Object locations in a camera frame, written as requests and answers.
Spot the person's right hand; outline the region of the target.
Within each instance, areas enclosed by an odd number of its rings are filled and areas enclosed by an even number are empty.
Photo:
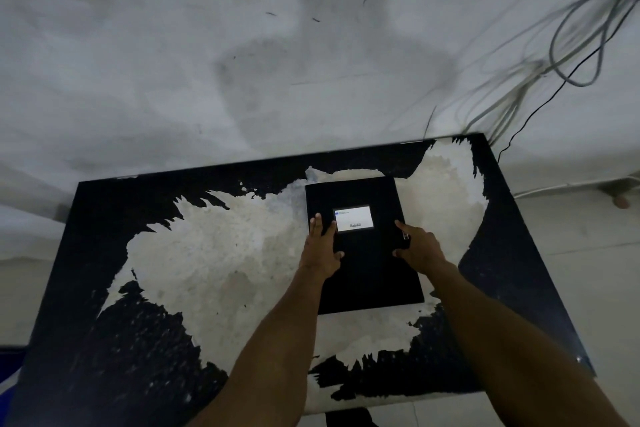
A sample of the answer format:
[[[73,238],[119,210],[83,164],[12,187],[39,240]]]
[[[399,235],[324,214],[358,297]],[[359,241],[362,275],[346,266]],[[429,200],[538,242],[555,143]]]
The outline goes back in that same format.
[[[404,260],[413,270],[428,278],[435,276],[438,271],[444,270],[451,263],[445,258],[434,234],[419,227],[412,227],[399,220],[395,225],[409,238],[408,260]]]

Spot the white wall conduit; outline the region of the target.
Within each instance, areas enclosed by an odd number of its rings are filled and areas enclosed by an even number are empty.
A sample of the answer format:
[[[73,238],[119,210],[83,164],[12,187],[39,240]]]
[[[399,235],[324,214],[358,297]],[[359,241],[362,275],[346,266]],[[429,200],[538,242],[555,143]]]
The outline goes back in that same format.
[[[591,180],[578,183],[563,183],[549,187],[534,188],[531,190],[513,193],[515,199],[526,197],[553,196],[579,192],[582,190],[598,190],[607,196],[617,197],[624,195],[636,188],[640,188],[640,174],[629,174],[619,178],[609,178],[606,180]]]

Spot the person's left forearm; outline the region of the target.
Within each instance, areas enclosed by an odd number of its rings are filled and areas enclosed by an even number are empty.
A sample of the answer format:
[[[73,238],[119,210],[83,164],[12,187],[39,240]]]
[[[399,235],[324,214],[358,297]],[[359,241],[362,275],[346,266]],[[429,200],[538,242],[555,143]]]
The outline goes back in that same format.
[[[186,427],[296,427],[307,397],[324,282],[299,268],[224,387]]]

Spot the black folder with white label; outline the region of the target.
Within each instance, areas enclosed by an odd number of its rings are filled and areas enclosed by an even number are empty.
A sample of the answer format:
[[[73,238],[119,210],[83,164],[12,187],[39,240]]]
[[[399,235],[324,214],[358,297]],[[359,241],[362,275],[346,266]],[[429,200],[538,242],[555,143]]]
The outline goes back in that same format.
[[[420,279],[393,251],[410,237],[392,177],[327,181],[305,186],[308,217],[321,214],[324,231],[333,221],[333,249],[344,252],[339,270],[324,282],[319,315],[418,304]]]

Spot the person's left hand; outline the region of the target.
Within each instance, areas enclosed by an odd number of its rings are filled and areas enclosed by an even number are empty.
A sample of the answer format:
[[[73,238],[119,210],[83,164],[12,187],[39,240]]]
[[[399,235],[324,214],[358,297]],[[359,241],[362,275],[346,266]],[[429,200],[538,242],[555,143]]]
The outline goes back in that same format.
[[[335,236],[337,223],[332,221],[328,228],[324,228],[323,217],[315,213],[309,221],[309,232],[301,254],[300,268],[309,271],[320,282],[332,277],[340,268],[340,264],[333,261],[335,252]]]

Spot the person's right forearm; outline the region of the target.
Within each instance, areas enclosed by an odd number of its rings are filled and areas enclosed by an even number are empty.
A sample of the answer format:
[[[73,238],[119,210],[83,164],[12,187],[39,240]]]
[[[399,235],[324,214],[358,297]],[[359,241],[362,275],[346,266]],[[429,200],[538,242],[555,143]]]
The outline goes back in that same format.
[[[426,266],[464,355],[508,427],[629,427],[579,362],[456,266]]]

